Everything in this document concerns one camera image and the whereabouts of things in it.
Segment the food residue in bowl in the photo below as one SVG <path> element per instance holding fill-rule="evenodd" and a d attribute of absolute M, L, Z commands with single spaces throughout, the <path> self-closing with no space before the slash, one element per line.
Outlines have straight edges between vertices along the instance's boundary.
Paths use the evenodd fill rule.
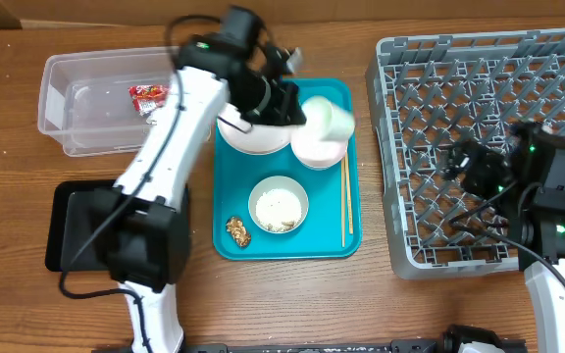
<path fill-rule="evenodd" d="M 232 239 L 241 248 L 250 244 L 252 236 L 243 225 L 243 221 L 239 217 L 231 217 L 226 222 L 226 231 L 232 236 Z"/>
<path fill-rule="evenodd" d="M 291 191 L 275 188 L 263 193 L 256 201 L 256 218 L 261 226 L 272 232 L 292 230 L 302 218 L 302 205 Z"/>

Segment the chopsticks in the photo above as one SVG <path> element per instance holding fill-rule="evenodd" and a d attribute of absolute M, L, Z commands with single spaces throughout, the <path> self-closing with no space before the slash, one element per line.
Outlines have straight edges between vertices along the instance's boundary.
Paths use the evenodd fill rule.
<path fill-rule="evenodd" d="M 345 247 L 345 206 L 348 206 L 348 231 L 352 234 L 352 196 L 350 192 L 350 166 L 348 153 L 341 160 L 341 247 Z"/>

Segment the dish rack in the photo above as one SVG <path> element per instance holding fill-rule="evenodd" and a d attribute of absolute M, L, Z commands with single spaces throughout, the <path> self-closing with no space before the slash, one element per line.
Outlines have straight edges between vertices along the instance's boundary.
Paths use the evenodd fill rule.
<path fill-rule="evenodd" d="M 366 81 L 396 274 L 517 270 L 515 249 L 448 225 L 481 200 L 439 171 L 446 148 L 467 138 L 507 153 L 505 137 L 515 122 L 542 122 L 565 136 L 565 28 L 385 38 Z M 479 216 L 468 222 L 481 225 Z"/>

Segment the brown candy wrapper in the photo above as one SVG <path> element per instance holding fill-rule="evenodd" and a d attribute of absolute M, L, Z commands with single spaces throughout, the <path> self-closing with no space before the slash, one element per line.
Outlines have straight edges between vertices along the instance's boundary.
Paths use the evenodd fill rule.
<path fill-rule="evenodd" d="M 239 217 L 231 217 L 226 222 L 226 231 L 232 236 L 232 239 L 241 248 L 244 248 L 250 244 L 252 236 L 245 229 L 243 221 Z"/>

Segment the clear plastic bin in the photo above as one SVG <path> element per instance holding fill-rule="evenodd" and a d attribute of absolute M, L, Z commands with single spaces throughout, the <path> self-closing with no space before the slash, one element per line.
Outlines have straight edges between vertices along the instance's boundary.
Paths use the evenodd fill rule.
<path fill-rule="evenodd" d="M 38 100 L 38 130 L 72 157 L 136 151 L 151 128 L 128 89 L 169 84 L 164 47 L 55 55 L 47 60 Z"/>

